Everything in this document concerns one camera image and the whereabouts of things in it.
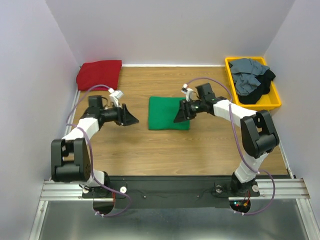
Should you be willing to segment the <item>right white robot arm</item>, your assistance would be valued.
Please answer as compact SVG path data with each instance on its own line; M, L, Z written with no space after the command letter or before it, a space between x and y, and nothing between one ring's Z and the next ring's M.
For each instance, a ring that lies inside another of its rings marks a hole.
M230 121L231 127L238 126L241 140L236 140L241 162L231 176L230 189L235 195L242 195L251 189L260 166L280 140L271 114L267 110L250 110L232 103L225 97L217 97L209 83L196 87L198 99L191 99L194 92L187 84L181 91L185 99L180 100L174 123L194 119L199 113L207 113Z

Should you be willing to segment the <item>green t shirt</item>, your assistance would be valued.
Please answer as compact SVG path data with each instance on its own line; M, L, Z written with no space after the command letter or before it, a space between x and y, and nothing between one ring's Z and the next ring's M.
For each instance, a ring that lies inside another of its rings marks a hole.
M174 123L182 97L151 96L148 102L148 129L188 131L190 121Z

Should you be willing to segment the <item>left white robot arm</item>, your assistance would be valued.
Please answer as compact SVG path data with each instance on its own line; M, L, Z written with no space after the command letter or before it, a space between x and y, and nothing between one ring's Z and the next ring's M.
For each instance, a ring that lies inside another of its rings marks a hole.
M63 138L51 142L51 179L54 182L75 182L88 191L94 188L100 197L124 194L111 189L108 174L93 167L90 139L105 123L114 122L122 127L139 123L125 104L119 105L116 97L112 101L112 107L105 107L101 95L89 96L88 108L78 124Z

